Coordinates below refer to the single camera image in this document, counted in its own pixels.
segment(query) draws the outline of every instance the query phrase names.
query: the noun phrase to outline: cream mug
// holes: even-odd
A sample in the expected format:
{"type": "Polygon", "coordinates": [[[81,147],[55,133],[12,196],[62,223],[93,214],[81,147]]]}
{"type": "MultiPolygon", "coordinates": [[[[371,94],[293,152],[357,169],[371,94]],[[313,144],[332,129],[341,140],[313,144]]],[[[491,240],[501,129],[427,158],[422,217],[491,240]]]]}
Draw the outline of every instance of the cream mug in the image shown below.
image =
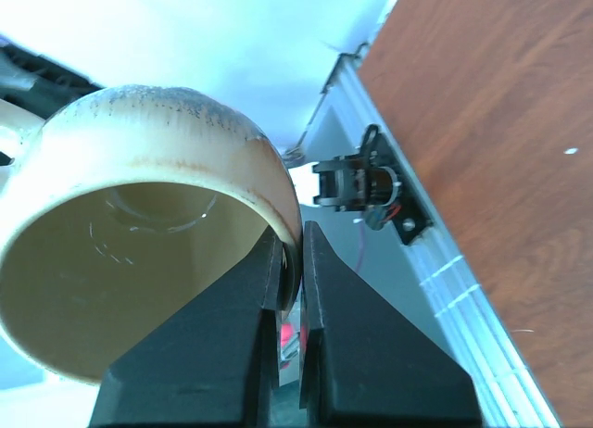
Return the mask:
{"type": "Polygon", "coordinates": [[[284,309],[302,226],[290,176],[246,116],[185,88],[108,88],[47,122],[0,100],[0,323],[33,362],[97,383],[270,225],[284,309]]]}

